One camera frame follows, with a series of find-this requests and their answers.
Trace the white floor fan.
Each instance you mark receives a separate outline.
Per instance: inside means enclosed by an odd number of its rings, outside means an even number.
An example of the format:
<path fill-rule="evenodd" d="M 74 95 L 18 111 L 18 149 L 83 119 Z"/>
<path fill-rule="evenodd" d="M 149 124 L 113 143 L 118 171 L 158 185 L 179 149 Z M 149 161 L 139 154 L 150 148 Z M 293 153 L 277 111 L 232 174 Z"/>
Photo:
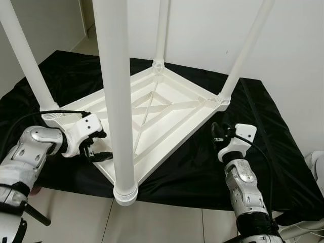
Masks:
<path fill-rule="evenodd" d="M 306 165 L 314 176 L 315 181 L 324 194 L 324 155 L 323 151 L 314 151 L 305 156 Z"/>

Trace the white plastic table leg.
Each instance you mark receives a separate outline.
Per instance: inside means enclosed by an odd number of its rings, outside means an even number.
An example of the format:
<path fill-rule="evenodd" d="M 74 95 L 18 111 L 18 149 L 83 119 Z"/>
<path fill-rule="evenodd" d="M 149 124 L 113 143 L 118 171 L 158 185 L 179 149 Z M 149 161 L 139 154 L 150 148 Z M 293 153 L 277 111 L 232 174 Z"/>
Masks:
<path fill-rule="evenodd" d="M 127 0 L 93 0 L 93 10 L 115 167 L 113 195 L 121 206 L 130 206 L 136 201 L 138 185 L 133 164 Z"/>
<path fill-rule="evenodd" d="M 160 0 L 155 57 L 152 63 L 153 72 L 157 76 L 162 74 L 164 69 L 170 2 L 171 0 Z"/>
<path fill-rule="evenodd" d="M 0 0 L 0 24 L 2 24 L 6 32 L 10 45 L 35 95 L 40 110 L 54 111 L 54 113 L 42 114 L 42 119 L 49 127 L 60 128 L 60 125 L 56 122 L 56 119 L 62 115 L 60 107 L 53 99 L 46 81 L 44 81 L 44 77 L 35 61 L 10 0 Z"/>
<path fill-rule="evenodd" d="M 273 8 L 276 0 L 264 0 L 257 13 L 255 20 L 246 36 L 245 42 L 241 47 L 241 51 L 238 54 L 234 64 L 231 68 L 230 74 L 225 81 L 225 84 L 221 91 L 217 95 L 216 101 L 222 106 L 228 106 L 231 100 L 231 94 L 238 83 L 241 75 L 243 65 L 248 59 L 250 53 L 259 39 L 261 30 L 264 27 L 266 21 L 268 20 L 269 14 Z"/>

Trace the black metal table leg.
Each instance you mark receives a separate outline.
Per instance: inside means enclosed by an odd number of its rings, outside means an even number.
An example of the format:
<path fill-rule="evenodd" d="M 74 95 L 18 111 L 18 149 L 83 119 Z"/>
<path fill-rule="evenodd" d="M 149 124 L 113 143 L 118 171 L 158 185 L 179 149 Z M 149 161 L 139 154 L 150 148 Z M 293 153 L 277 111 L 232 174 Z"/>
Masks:
<path fill-rule="evenodd" d="M 42 223 L 42 225 L 51 225 L 51 220 L 46 215 L 40 213 L 37 209 L 33 208 L 30 204 L 24 205 L 24 212 L 33 217 L 35 220 Z"/>

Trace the grey metal tube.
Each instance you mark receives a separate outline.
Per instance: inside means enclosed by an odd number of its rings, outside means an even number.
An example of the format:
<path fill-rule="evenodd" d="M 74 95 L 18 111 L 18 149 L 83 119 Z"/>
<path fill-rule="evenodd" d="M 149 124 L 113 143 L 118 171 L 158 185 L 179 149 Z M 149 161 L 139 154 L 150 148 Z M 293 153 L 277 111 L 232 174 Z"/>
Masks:
<path fill-rule="evenodd" d="M 278 232 L 284 240 L 292 240 L 296 237 L 322 230 L 324 230 L 324 221 L 303 221 L 280 228 Z"/>

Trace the black table cloth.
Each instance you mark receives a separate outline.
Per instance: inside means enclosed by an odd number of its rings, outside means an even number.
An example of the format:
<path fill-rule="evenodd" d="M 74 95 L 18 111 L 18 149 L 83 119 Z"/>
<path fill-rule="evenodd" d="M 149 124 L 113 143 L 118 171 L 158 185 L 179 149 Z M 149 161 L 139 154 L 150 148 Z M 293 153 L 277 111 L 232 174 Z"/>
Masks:
<path fill-rule="evenodd" d="M 60 106 L 103 88 L 99 56 L 54 51 L 39 67 Z M 220 72 L 174 63 L 165 63 L 165 67 L 212 93 L 217 93 L 227 78 Z M 143 181 L 137 201 L 232 211 L 224 164 L 218 161 L 213 146 L 211 123 L 250 124 L 257 127 L 253 144 L 266 156 L 250 148 L 246 159 L 259 178 L 258 188 L 265 197 L 269 197 L 270 190 L 266 159 L 273 163 L 272 208 L 285 215 L 278 217 L 276 222 L 289 225 L 321 220 L 324 217 L 321 191 L 264 85 L 258 79 L 242 78 L 231 99 L 225 112 L 210 118 Z M 17 118 L 37 111 L 39 105 L 23 77 L 0 99 L 0 144 Z M 113 185 L 95 165 L 79 157 L 49 156 L 36 184 L 114 199 Z"/>

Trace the white plastic table top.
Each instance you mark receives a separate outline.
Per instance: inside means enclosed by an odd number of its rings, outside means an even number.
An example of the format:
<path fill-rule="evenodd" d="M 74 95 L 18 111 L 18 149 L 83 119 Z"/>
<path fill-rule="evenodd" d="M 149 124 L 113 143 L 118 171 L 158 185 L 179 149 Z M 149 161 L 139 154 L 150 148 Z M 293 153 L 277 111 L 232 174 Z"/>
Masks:
<path fill-rule="evenodd" d="M 107 137 L 94 139 L 93 149 L 112 152 L 114 158 L 97 162 L 96 167 L 112 183 L 113 196 L 121 206 L 134 203 L 139 185 L 211 116 L 230 104 L 166 67 L 150 67 L 132 75 L 130 96 L 131 123 L 118 127 L 116 141 L 110 134 L 103 90 L 65 105 L 68 114 L 54 120 L 56 127 L 69 131 L 81 120 L 72 115 L 74 110 L 99 118 Z"/>

